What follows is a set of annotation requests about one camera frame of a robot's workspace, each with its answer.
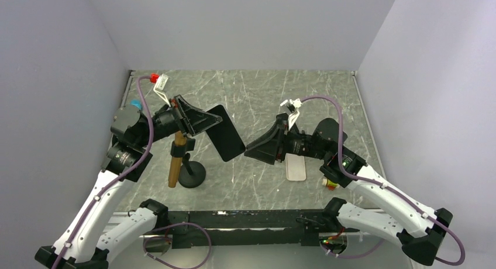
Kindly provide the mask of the beige phone case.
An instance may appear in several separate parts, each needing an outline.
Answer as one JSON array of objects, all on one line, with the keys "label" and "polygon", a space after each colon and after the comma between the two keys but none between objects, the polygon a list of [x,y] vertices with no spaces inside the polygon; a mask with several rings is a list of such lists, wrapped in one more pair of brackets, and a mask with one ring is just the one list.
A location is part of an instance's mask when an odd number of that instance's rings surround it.
[{"label": "beige phone case", "polygon": [[301,182],[306,180],[304,156],[287,154],[285,158],[286,178],[289,181]]}]

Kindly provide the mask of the phone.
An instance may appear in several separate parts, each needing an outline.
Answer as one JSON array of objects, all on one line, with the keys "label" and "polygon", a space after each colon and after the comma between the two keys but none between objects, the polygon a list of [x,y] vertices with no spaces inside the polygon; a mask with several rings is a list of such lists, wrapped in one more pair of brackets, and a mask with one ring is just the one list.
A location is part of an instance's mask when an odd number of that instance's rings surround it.
[{"label": "phone", "polygon": [[214,148],[224,162],[228,162],[246,151],[246,146],[240,137],[226,108],[219,104],[207,111],[220,116],[222,121],[209,128],[206,133]]}]

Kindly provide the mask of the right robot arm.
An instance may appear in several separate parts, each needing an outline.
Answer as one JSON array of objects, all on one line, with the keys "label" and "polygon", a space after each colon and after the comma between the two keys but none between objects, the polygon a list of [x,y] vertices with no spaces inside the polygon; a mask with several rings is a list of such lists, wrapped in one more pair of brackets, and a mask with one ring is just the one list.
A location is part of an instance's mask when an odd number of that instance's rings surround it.
[{"label": "right robot arm", "polygon": [[399,246],[411,260],[431,266],[446,236],[453,215],[445,208],[434,210],[413,200],[380,176],[365,159],[343,147],[338,159],[339,124],[332,118],[318,123],[313,134],[289,126],[288,115],[276,116],[268,132],[247,146],[245,156],[267,164],[284,161],[289,154],[323,160],[319,170],[334,184],[365,196],[383,210],[367,211],[332,198],[321,218],[330,231],[362,230]]}]

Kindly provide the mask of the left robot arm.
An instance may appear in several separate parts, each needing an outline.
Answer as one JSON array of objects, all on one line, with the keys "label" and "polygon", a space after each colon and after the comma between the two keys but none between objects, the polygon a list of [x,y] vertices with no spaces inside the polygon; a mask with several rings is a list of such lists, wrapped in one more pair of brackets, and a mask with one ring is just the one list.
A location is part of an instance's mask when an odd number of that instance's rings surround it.
[{"label": "left robot arm", "polygon": [[171,165],[169,178],[176,181],[194,148],[194,136],[212,133],[230,123],[224,106],[204,111],[181,96],[173,98],[154,115],[150,114],[145,100],[119,108],[111,128],[114,144],[107,152],[89,197],[63,235],[53,245],[38,249],[35,260],[47,268],[107,268],[138,236],[147,232],[159,234],[175,227],[187,228],[187,222],[169,218],[168,207],[148,199],[126,220],[105,231],[115,208],[148,165],[153,142],[174,133],[185,137],[183,144],[175,143],[171,149],[178,163]]}]

